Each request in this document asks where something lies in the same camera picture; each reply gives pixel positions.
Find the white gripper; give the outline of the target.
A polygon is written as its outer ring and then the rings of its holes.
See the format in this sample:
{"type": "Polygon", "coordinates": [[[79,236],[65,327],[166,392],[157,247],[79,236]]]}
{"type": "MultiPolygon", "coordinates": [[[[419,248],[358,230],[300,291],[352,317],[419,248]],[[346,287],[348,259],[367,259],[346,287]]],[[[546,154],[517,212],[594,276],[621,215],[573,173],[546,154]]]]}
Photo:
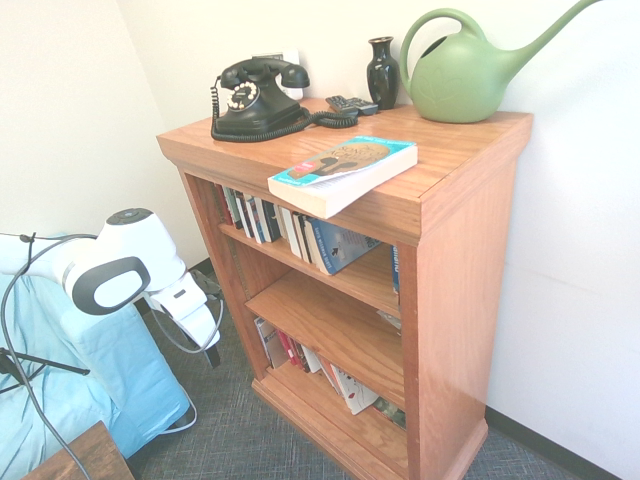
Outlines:
{"type": "Polygon", "coordinates": [[[216,343],[219,322],[207,306],[207,296],[190,272],[162,290],[148,294],[149,306],[168,316],[203,351],[212,369],[221,364],[216,343]]]}

